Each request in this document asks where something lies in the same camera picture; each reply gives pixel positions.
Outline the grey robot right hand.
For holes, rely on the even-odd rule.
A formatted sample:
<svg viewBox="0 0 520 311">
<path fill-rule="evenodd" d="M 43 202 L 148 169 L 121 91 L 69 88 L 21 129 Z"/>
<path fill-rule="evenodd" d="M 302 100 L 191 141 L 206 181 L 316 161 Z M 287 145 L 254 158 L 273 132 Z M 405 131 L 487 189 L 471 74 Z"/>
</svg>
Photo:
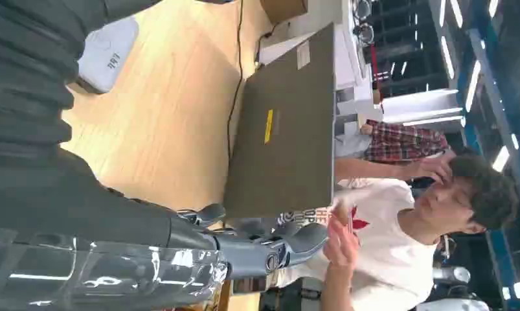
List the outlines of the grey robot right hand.
<svg viewBox="0 0 520 311">
<path fill-rule="evenodd" d="M 175 212 L 103 186 L 79 157 L 0 155 L 0 310 L 162 310 L 305 262 L 321 225 L 211 231 L 223 207 Z"/>
</svg>

